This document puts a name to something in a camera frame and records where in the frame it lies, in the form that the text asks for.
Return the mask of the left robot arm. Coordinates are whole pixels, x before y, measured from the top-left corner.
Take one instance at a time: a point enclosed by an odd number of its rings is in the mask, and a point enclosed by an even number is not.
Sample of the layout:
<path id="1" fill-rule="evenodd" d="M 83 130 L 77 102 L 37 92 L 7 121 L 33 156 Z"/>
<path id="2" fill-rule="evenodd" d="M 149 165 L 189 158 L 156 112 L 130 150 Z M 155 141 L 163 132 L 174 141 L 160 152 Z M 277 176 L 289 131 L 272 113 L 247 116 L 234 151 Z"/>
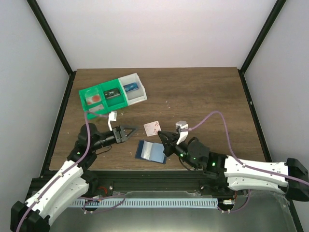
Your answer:
<path id="1" fill-rule="evenodd" d="M 56 174 L 25 202 L 11 208 L 10 229 L 13 232 L 48 232 L 68 206 L 83 195 L 96 191 L 98 178 L 89 171 L 97 158 L 96 151 L 126 142 L 138 127 L 120 125 L 99 132 L 93 123 L 85 123 L 73 150 Z"/>

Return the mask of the white pink patterned card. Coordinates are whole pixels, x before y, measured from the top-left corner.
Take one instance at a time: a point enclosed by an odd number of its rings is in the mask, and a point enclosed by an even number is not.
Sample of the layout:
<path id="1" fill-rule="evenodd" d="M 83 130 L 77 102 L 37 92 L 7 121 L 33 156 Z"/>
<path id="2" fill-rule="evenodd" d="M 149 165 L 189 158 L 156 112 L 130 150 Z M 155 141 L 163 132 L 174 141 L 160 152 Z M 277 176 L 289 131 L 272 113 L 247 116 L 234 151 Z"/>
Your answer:
<path id="1" fill-rule="evenodd" d="M 158 132 L 161 131 L 159 121 L 146 123 L 143 126 L 147 137 L 157 135 Z"/>

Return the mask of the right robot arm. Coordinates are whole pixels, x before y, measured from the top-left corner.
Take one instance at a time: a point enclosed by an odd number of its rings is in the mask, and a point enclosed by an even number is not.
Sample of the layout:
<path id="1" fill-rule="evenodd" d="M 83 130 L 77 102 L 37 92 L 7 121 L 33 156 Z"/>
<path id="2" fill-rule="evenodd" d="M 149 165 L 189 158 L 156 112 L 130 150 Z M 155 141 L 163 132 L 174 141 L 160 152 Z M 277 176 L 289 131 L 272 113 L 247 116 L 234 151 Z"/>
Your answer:
<path id="1" fill-rule="evenodd" d="M 186 142 L 185 132 L 159 131 L 164 154 L 175 154 L 194 170 L 201 170 L 210 187 L 218 192 L 266 190 L 284 194 L 288 199 L 309 200 L 309 172 L 297 159 L 285 162 L 242 160 L 211 152 L 196 137 Z"/>

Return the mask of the blue card holder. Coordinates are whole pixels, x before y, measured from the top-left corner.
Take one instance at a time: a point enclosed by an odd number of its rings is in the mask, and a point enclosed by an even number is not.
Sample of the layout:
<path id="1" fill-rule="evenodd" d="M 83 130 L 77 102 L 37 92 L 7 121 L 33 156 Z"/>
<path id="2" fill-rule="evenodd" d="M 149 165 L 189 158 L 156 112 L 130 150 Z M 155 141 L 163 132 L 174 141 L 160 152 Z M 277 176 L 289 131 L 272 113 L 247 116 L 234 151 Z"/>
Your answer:
<path id="1" fill-rule="evenodd" d="M 140 140 L 135 154 L 136 159 L 166 164 L 167 157 L 164 154 L 164 146 L 160 143 Z"/>

